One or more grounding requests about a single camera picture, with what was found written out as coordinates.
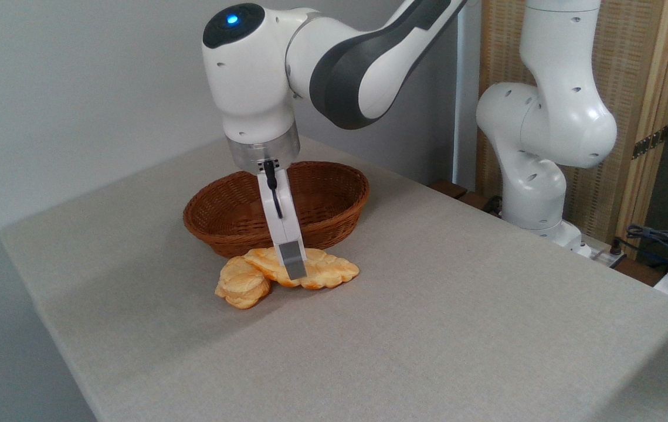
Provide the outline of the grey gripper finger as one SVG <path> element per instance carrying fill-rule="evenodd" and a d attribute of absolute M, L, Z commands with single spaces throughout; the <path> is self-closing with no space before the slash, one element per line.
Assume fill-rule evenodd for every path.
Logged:
<path fill-rule="evenodd" d="M 305 267 L 307 256 L 302 238 L 287 243 L 275 243 L 274 248 L 290 280 L 299 280 L 307 276 Z"/>

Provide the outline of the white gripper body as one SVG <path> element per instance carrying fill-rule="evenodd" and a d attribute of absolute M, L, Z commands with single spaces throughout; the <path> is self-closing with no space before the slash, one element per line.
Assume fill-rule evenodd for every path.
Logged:
<path fill-rule="evenodd" d="M 257 179 L 260 197 L 272 242 L 281 244 L 302 238 L 287 170 L 274 170 L 277 182 L 275 189 L 269 187 L 266 171 L 263 168 L 259 168 L 259 171 Z"/>

